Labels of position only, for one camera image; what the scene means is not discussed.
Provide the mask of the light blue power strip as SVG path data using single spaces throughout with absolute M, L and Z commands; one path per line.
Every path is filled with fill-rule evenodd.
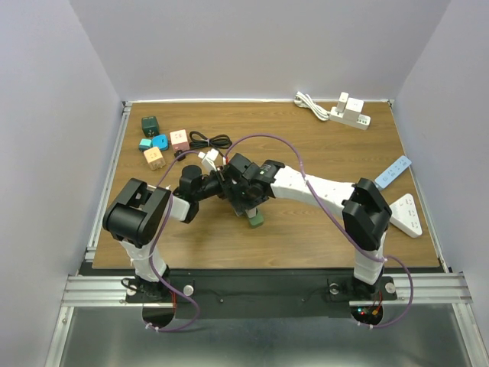
M 397 158 L 387 169 L 385 169 L 374 180 L 376 187 L 379 190 L 384 190 L 391 183 L 393 183 L 405 170 L 407 170 L 412 164 L 411 160 L 401 155 Z

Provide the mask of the blue square adapter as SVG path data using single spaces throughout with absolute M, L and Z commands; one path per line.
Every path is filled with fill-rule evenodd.
M 167 136 L 165 134 L 154 136 L 152 138 L 152 146 L 158 148 L 160 151 L 167 151 L 169 149 Z

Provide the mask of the teal usb charger plug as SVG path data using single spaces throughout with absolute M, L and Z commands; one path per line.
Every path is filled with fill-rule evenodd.
M 150 138 L 142 138 L 138 145 L 138 150 L 144 152 L 153 147 L 153 142 Z

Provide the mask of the pink cube adapter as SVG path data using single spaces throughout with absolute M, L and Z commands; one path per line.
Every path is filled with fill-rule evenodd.
M 170 143 L 174 151 L 188 151 L 189 139 L 185 129 L 170 132 Z

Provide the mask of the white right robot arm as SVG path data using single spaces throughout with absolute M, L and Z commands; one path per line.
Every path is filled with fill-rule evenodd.
M 369 298 L 378 291 L 392 210 L 373 181 L 326 180 L 278 161 L 266 160 L 258 166 L 241 154 L 223 158 L 222 162 L 222 174 L 230 184 L 233 204 L 241 211 L 253 209 L 270 198 L 287 199 L 324 209 L 334 224 L 342 219 L 339 229 L 355 247 L 351 289 L 360 298 Z

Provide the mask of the dark green charger plug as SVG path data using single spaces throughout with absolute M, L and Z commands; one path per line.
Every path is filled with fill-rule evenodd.
M 146 138 L 153 138 L 160 134 L 160 126 L 155 116 L 146 116 L 141 119 L 141 129 Z

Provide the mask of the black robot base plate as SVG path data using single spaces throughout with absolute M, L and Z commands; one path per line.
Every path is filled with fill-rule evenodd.
M 142 304 L 146 320 L 349 318 L 355 304 L 397 299 L 393 278 L 363 285 L 350 268 L 173 269 L 164 278 L 188 296 L 175 295 L 159 281 L 121 280 L 126 302 Z

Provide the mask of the dark green power strip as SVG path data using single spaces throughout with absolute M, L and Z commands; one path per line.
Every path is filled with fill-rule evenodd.
M 252 229 L 258 228 L 264 224 L 264 217 L 258 208 L 250 209 L 246 212 L 248 222 Z

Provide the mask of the orange cube adapter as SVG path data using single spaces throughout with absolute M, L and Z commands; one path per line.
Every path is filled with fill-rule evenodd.
M 144 158 L 152 171 L 159 170 L 166 165 L 166 161 L 158 147 L 152 147 L 145 150 Z

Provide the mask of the white triangular power strip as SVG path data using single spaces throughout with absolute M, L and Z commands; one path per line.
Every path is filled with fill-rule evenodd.
M 415 200 L 411 193 L 406 193 L 391 203 L 390 209 L 392 212 L 390 217 L 391 224 L 413 239 L 423 234 Z

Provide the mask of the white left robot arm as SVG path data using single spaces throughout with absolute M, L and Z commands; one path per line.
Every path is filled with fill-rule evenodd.
M 159 230 L 169 219 L 193 221 L 200 201 L 221 194 L 216 171 L 203 174 L 200 167 L 188 165 L 175 190 L 131 178 L 105 211 L 103 229 L 126 250 L 151 300 L 164 300 L 170 292 L 170 282 L 161 277 L 167 264 L 156 248 Z

